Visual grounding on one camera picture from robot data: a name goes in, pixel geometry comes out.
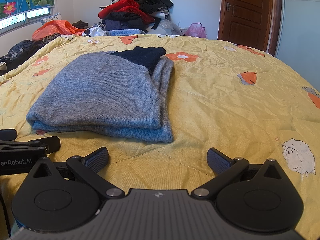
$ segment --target white sheep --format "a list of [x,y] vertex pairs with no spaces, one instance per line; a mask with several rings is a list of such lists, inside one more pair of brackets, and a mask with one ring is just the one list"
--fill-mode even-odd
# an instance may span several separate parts
[[316,174],[315,157],[309,149],[308,144],[303,141],[296,141],[290,139],[283,145],[283,156],[287,161],[288,168],[301,174],[301,181],[303,181],[303,174],[308,177],[309,173]]

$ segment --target pillow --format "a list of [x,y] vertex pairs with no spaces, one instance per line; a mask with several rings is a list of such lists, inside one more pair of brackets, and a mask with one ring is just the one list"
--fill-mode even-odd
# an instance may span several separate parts
[[60,14],[60,13],[57,13],[56,15],[53,15],[53,16],[50,16],[50,17],[47,17],[47,18],[40,19],[42,25],[44,25],[44,24],[47,23],[47,22],[53,21],[53,20],[62,20],[61,14]]

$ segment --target light blue fabric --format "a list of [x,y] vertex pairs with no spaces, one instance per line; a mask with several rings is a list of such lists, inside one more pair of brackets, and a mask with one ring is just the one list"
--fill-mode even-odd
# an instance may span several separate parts
[[172,67],[161,57],[150,77],[146,67],[103,51],[81,55],[50,82],[26,119],[45,131],[172,142],[166,101]]
[[114,30],[114,31],[106,31],[108,36],[130,36],[134,34],[146,34],[142,30]]

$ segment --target door frame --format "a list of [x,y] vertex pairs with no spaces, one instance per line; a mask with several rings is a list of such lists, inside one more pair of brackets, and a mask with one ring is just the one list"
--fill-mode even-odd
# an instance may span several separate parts
[[[270,14],[268,17],[269,18],[268,30],[267,30],[263,50],[274,56],[276,53],[276,48],[277,48],[278,39],[279,39],[282,0],[270,0],[269,6],[272,7],[272,10],[270,11]],[[222,39],[225,11],[226,11],[226,0],[221,0],[218,40]]]

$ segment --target black cable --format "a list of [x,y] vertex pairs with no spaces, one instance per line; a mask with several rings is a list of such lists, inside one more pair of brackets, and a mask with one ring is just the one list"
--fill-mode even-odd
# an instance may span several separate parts
[[0,201],[1,201],[1,204],[2,204],[5,223],[7,225],[8,235],[9,235],[9,237],[11,237],[11,228],[10,228],[10,222],[9,222],[9,217],[8,217],[8,213],[7,213],[7,208],[5,207],[4,199],[3,199],[1,194],[0,194]]

